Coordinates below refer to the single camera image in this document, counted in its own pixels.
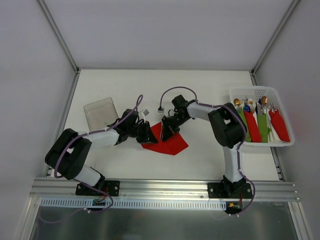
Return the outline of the red paper napkin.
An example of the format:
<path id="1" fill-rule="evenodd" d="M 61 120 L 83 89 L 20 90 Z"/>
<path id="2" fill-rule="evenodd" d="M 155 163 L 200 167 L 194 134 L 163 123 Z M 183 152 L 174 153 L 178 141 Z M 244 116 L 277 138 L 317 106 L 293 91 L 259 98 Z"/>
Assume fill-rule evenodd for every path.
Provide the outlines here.
<path id="1" fill-rule="evenodd" d="M 183 137 L 177 133 L 167 141 L 163 142 L 160 140 L 161 136 L 161 130 L 162 130 L 162 123 L 159 122 L 151 127 L 152 133 L 158 140 L 158 143 L 144 143 L 141 144 L 141 146 L 144 149 L 156 152 L 156 153 L 161 153 L 161 154 L 166 154 L 166 155 L 172 155 L 175 156 L 185 150 L 186 148 L 189 147 L 187 142 L 183 139 Z"/>

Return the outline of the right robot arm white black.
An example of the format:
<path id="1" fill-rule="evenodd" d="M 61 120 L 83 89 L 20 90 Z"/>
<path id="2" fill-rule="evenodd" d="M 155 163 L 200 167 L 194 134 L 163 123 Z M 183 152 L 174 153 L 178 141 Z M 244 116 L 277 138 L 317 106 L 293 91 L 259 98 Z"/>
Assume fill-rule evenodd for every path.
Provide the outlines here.
<path id="1" fill-rule="evenodd" d="M 181 94 L 172 101 L 174 114 L 161 119 L 160 139 L 166 142 L 180 132 L 180 126 L 190 119 L 202 119 L 210 122 L 217 142 L 223 148 L 225 171 L 222 181 L 209 184 L 210 198 L 246 198 L 252 197 L 249 181 L 242 171 L 241 147 L 247 136 L 247 128 L 235 107 L 227 102 L 223 105 L 209 105 L 186 100 Z"/>

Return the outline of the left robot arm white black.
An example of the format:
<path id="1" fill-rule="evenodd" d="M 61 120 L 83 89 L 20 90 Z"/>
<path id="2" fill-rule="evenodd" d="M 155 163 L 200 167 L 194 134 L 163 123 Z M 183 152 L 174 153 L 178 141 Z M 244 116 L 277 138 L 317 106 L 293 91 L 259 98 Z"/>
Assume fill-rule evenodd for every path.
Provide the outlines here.
<path id="1" fill-rule="evenodd" d="M 80 188 L 93 195 L 107 193 L 106 178 L 102 173 L 85 164 L 89 152 L 94 148 L 116 146 L 128 138 L 135 138 L 139 144 L 157 144 L 150 123 L 140 118 L 139 112 L 126 109 L 106 128 L 88 133 L 68 128 L 62 132 L 44 158 L 57 178 L 75 180 Z"/>

